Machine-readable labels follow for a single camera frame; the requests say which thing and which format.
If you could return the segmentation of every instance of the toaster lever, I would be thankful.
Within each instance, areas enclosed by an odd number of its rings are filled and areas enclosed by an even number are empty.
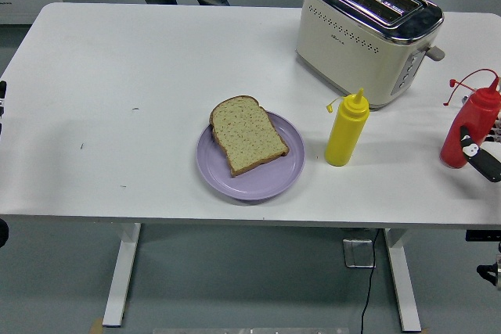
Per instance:
[[[445,52],[443,52],[437,46],[430,47],[424,55],[431,60],[434,60],[435,62],[439,62],[440,60],[445,58]]]

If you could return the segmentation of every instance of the slice of bread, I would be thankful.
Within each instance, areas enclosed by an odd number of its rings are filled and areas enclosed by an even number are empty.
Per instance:
[[[212,110],[209,122],[233,177],[289,152],[265,109],[249,95],[239,95],[219,103]]]

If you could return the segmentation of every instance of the bottle cap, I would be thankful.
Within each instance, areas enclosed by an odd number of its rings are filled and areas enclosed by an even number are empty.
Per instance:
[[[357,94],[351,94],[344,97],[341,105],[348,112],[350,117],[364,117],[369,112],[369,102],[363,96],[363,88],[359,89]]]
[[[492,82],[488,88],[480,88],[475,92],[476,96],[471,96],[472,100],[480,106],[496,108],[501,106],[501,95],[497,90],[499,77]]]

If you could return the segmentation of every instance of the table leg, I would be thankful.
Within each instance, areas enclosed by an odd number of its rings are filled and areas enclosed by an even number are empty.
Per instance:
[[[140,223],[117,224],[121,244],[104,313],[103,326],[118,327],[122,323],[140,229]]]
[[[410,237],[410,230],[384,230],[386,247],[390,258],[391,274],[397,296],[398,312],[403,332],[421,332],[420,318],[417,314],[413,284],[410,280],[404,242]]]

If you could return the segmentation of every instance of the white table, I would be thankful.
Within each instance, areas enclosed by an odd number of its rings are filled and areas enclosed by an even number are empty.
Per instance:
[[[501,18],[446,13],[435,41],[444,60],[424,61],[401,98],[371,113],[349,164],[332,167],[323,159],[334,119],[325,105],[337,93],[297,57],[300,14],[56,3],[28,32],[2,75],[0,216],[120,224],[104,325],[121,324],[140,223],[391,228],[404,331],[420,331],[405,230],[501,228],[501,185],[438,158],[460,108],[461,95],[442,105],[449,79],[482,67],[501,72]],[[490,82],[488,74],[469,80]],[[210,111],[242,94],[288,119],[305,140],[297,182],[259,204],[216,192],[196,167]]]

